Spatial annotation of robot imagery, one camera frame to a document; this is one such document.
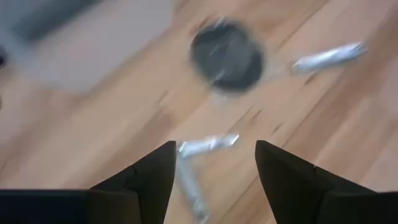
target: wooden floor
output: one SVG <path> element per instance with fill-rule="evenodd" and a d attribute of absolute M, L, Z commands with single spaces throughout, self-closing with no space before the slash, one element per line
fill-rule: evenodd
<path fill-rule="evenodd" d="M 211 91 L 188 60 L 196 31 L 220 16 L 245 22 L 272 59 L 243 96 Z M 371 189 L 398 190 L 397 24 L 396 0 L 181 1 L 170 30 L 88 96 L 1 83 L 0 187 L 90 187 L 167 140 L 236 131 L 233 150 L 193 160 L 211 223 L 275 223 L 257 139 Z M 301 55 L 359 40 L 369 51 L 357 61 L 288 69 Z M 165 223 L 194 223 L 178 184 Z"/>

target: black disc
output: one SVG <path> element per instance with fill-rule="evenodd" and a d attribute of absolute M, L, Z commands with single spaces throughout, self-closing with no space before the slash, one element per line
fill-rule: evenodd
<path fill-rule="evenodd" d="M 254 86 L 264 69 L 264 54 L 249 32 L 237 22 L 205 27 L 191 45 L 192 60 L 214 87 L 244 91 Z"/>

